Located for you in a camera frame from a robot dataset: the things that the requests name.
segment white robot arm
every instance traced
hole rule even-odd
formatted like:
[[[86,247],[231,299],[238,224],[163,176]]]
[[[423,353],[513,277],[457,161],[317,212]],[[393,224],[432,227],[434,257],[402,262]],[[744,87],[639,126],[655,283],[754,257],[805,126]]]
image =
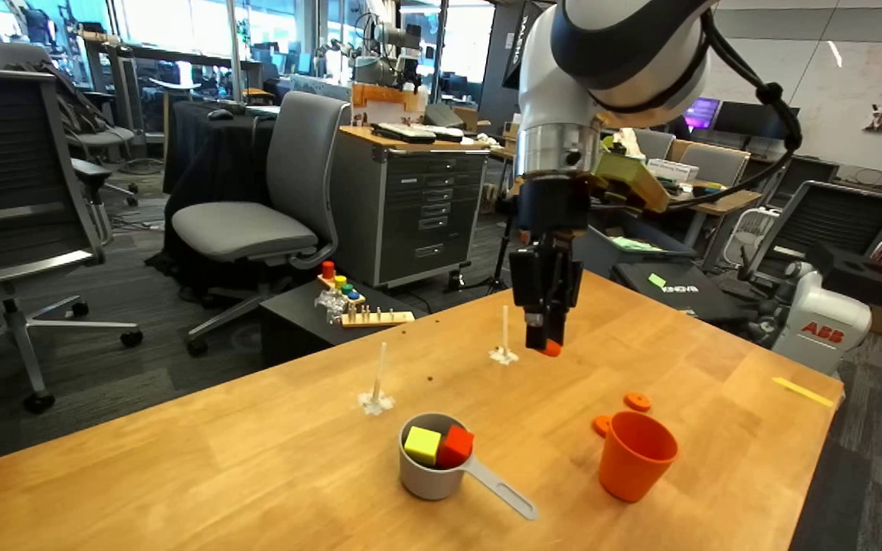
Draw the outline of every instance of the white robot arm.
[[[546,8],[521,61],[525,176],[518,219],[534,240],[513,262],[514,303],[526,311],[526,347],[561,353],[568,311],[578,293],[582,265],[573,261],[573,233],[587,227],[587,194],[602,123],[663,126],[680,117],[706,81],[709,46],[773,105],[789,123],[789,156],[799,127],[780,84],[760,75],[718,32],[713,0],[558,0]]]

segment red cup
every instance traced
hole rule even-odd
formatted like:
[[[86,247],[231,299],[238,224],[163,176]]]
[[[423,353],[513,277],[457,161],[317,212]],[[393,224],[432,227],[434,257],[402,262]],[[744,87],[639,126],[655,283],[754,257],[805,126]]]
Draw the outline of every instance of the red cup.
[[[638,502],[676,459],[676,449],[676,436],[658,418],[623,409],[604,441],[598,479],[611,495]]]

